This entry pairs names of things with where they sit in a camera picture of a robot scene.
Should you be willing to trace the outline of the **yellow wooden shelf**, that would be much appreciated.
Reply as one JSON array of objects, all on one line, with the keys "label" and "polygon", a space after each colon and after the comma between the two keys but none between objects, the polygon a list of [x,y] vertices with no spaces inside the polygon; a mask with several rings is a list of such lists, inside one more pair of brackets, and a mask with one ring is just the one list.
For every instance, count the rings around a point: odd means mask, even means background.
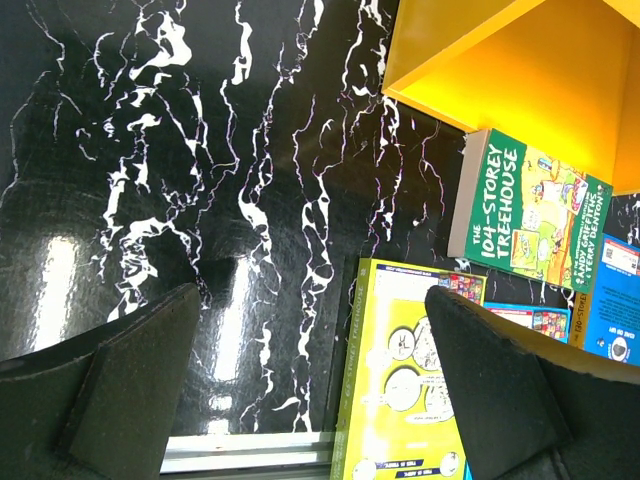
[{"label": "yellow wooden shelf", "polygon": [[403,1],[382,90],[639,189],[635,1]]}]

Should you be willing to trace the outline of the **lime green 65-Storey Treehouse book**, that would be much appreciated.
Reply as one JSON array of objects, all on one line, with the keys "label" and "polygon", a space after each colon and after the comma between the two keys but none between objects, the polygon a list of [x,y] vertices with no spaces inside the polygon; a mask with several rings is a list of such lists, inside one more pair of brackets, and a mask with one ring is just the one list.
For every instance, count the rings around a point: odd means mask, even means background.
[{"label": "lime green 65-Storey Treehouse book", "polygon": [[433,286],[483,304],[486,279],[360,260],[331,478],[470,478],[425,308]]}]

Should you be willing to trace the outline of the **aluminium front rail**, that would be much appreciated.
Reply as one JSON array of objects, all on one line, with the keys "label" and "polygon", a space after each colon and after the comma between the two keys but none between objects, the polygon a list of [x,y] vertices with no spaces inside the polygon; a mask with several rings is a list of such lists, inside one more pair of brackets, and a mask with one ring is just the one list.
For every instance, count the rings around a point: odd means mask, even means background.
[{"label": "aluminium front rail", "polygon": [[325,464],[332,459],[333,445],[331,432],[174,436],[168,440],[160,472]]}]

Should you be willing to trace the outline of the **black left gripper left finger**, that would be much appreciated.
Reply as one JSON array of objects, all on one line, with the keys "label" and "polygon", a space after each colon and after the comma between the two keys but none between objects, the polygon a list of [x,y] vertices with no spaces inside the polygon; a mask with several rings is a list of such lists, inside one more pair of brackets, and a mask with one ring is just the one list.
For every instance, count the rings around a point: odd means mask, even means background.
[{"label": "black left gripper left finger", "polygon": [[2,362],[2,478],[158,478],[199,319],[198,288],[184,284]]}]

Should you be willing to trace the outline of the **blue 130-Storey Treehouse book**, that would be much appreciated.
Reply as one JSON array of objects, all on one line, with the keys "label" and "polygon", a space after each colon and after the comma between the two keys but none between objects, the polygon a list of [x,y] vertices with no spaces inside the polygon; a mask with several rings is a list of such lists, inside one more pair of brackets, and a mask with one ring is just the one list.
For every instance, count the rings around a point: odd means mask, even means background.
[{"label": "blue 130-Storey Treehouse book", "polygon": [[586,352],[639,364],[639,249],[605,234],[596,277],[578,293],[568,344]]}]

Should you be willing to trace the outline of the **green 104-Storey Treehouse book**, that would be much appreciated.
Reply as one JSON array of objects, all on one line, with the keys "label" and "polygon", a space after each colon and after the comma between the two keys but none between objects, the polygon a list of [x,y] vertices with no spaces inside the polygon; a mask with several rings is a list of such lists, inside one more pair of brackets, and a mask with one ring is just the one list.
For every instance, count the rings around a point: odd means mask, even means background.
[{"label": "green 104-Storey Treehouse book", "polygon": [[447,253],[588,293],[613,188],[496,129],[466,137]]}]

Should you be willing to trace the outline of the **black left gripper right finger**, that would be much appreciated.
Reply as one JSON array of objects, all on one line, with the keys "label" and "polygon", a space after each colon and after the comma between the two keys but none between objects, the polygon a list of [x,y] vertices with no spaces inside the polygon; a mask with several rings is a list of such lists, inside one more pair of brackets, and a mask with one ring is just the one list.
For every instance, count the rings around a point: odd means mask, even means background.
[{"label": "black left gripper right finger", "polygon": [[638,478],[638,367],[443,287],[425,309],[473,478]]}]

